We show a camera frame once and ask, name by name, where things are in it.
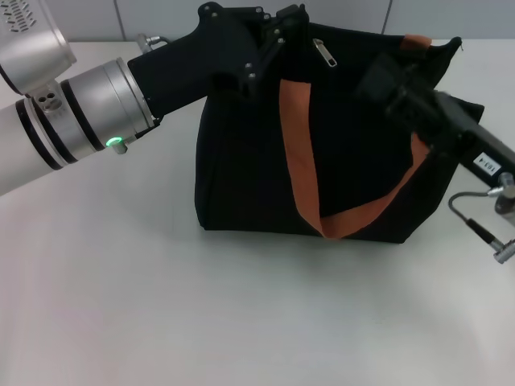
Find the black fabric bag orange handles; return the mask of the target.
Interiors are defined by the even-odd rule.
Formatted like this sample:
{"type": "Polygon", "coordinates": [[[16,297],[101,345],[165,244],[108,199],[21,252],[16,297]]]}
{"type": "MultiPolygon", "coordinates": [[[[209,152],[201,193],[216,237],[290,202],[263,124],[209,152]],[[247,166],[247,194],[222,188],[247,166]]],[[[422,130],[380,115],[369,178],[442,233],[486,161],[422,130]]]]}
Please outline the black fabric bag orange handles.
{"type": "Polygon", "coordinates": [[[210,231],[404,242],[439,206],[458,166],[360,101],[380,55],[440,82],[459,37],[379,35],[310,23],[246,100],[210,95],[196,143],[195,206],[210,231]],[[338,65],[330,68],[313,39],[338,65]]]}

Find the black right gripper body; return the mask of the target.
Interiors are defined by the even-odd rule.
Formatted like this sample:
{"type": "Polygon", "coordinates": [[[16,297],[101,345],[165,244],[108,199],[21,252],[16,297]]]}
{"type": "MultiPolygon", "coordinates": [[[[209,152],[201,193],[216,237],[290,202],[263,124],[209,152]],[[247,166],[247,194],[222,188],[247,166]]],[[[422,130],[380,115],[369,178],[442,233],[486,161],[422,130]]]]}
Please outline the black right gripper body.
{"type": "Polygon", "coordinates": [[[490,187],[508,173],[515,182],[515,150],[470,117],[444,92],[410,94],[410,116],[419,138],[432,150],[455,158],[490,187]]]}

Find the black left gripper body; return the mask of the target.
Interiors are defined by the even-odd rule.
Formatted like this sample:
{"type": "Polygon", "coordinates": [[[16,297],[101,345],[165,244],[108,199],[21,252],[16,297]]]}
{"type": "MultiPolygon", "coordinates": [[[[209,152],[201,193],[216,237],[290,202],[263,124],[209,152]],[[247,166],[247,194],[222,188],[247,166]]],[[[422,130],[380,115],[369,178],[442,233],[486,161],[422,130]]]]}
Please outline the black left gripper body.
{"type": "Polygon", "coordinates": [[[256,27],[257,8],[225,8],[215,2],[198,9],[189,35],[128,62],[128,68],[155,118],[162,118],[216,90],[254,94],[264,65],[256,27]]]}

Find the silver metal zipper pull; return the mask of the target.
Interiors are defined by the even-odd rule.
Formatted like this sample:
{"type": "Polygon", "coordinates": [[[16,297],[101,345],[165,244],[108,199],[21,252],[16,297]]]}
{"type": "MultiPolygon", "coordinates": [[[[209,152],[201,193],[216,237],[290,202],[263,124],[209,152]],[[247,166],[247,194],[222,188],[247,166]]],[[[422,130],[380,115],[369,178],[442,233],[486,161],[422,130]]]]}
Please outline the silver metal zipper pull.
{"type": "Polygon", "coordinates": [[[330,68],[335,68],[338,63],[334,56],[331,54],[331,52],[326,48],[323,40],[314,38],[313,39],[314,47],[316,48],[317,52],[320,54],[320,56],[323,58],[324,62],[327,64],[330,68]]]}

